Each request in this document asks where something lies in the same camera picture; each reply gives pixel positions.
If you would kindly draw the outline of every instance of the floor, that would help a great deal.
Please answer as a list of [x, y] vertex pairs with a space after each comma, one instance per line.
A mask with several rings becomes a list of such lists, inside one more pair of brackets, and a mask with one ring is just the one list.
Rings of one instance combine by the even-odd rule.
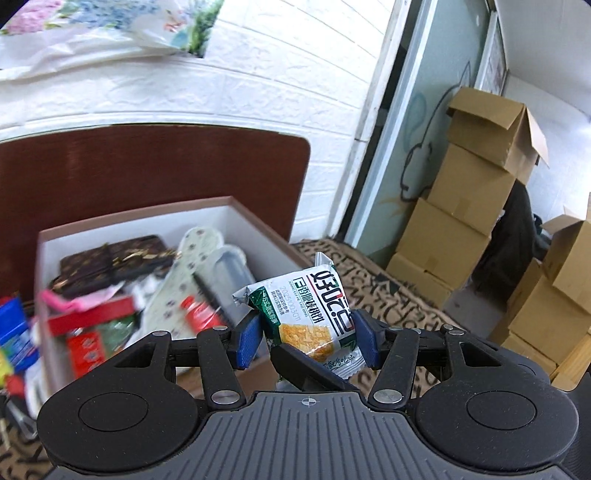
[[468, 284], [452, 294], [443, 311], [466, 330], [486, 338], [503, 317], [505, 305]]

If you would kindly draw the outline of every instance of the cookie wrapper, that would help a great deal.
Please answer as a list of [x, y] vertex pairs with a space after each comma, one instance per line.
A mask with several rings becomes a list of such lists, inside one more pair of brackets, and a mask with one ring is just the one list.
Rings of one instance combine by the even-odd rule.
[[342, 378], [365, 365], [343, 285], [322, 253], [315, 266], [248, 285], [234, 300], [263, 314], [271, 346], [289, 343]]

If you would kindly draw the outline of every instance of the brown wooden headboard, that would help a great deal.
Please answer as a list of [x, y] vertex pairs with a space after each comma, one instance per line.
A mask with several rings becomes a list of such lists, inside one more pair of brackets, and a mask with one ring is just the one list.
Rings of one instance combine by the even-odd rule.
[[115, 125], [0, 144], [0, 295], [33, 296], [39, 231], [162, 203], [232, 195], [288, 239], [304, 138], [209, 125]]

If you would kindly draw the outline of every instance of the brown patterned bedspread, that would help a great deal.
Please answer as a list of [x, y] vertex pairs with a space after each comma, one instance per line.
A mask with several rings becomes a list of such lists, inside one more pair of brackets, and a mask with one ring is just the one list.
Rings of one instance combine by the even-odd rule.
[[[314, 260], [317, 251], [325, 253], [335, 263], [345, 287], [351, 308], [363, 308], [374, 317], [390, 325], [407, 328], [438, 329], [442, 323], [455, 324], [440, 310], [432, 308], [413, 294], [366, 256], [345, 244], [329, 239], [303, 241], [295, 247]], [[367, 395], [377, 372], [364, 368], [351, 381]], [[420, 396], [437, 382], [424, 368], [417, 368], [413, 396]], [[0, 480], [38, 480], [51, 468], [47, 454], [38, 440], [21, 438], [13, 428], [9, 430], [11, 447], [0, 445]]]

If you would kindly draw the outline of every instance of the ceiling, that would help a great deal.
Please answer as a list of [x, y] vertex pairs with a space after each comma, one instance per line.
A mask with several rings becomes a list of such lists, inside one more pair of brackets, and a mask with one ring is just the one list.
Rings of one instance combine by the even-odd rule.
[[591, 7], [586, 0], [495, 2], [510, 72], [591, 116]]

